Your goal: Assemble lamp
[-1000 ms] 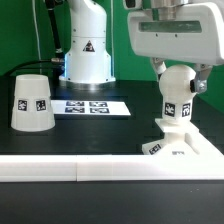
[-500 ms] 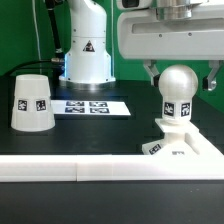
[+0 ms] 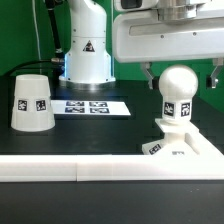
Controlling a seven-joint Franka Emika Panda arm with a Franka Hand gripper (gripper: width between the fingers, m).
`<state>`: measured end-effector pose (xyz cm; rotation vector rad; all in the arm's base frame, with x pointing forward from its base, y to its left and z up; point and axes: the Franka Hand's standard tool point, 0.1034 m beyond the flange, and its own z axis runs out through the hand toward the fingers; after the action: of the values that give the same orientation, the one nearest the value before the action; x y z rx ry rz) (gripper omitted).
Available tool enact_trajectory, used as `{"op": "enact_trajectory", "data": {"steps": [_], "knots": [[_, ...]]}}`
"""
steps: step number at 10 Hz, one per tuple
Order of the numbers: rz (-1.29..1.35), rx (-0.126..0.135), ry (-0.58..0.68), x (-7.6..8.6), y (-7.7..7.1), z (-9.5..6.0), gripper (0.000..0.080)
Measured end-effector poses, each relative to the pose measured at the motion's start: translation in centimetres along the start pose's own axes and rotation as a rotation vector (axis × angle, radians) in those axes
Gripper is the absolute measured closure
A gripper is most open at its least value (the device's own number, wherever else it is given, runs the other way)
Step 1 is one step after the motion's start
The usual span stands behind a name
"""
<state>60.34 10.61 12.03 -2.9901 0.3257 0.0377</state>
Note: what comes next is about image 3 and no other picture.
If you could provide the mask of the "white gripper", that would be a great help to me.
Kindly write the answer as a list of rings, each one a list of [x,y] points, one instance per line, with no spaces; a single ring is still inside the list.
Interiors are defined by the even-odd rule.
[[[213,59],[206,87],[215,88],[224,68],[224,10],[202,11],[196,19],[161,22],[154,10],[119,15],[113,24],[113,54],[123,63],[144,62],[151,90],[157,81],[150,62]]]

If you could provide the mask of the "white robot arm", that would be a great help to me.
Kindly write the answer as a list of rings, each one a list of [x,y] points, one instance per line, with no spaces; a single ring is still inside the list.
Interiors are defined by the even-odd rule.
[[[207,86],[224,69],[224,0],[112,0],[120,14],[112,23],[112,52],[106,51],[106,13],[92,0],[68,0],[71,47],[64,84],[80,88],[111,83],[111,60],[139,63],[154,89],[154,62],[211,59]]]

